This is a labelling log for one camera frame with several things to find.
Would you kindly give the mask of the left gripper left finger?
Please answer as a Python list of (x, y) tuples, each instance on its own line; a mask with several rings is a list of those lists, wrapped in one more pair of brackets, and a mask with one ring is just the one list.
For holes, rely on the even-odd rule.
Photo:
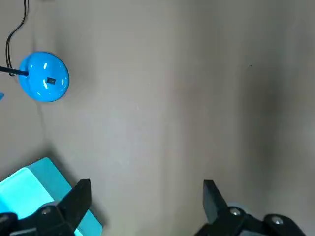
[(56, 205), (40, 207), (32, 215), (18, 219), (17, 214), (0, 215), (2, 236), (73, 236), (92, 204), (91, 181), (81, 179)]

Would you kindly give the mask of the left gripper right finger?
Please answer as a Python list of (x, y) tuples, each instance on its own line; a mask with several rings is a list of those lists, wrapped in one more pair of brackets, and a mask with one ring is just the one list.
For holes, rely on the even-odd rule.
[(203, 181), (203, 208), (208, 222), (196, 236), (306, 236), (289, 217), (267, 214), (259, 220), (237, 206), (228, 206), (213, 180)]

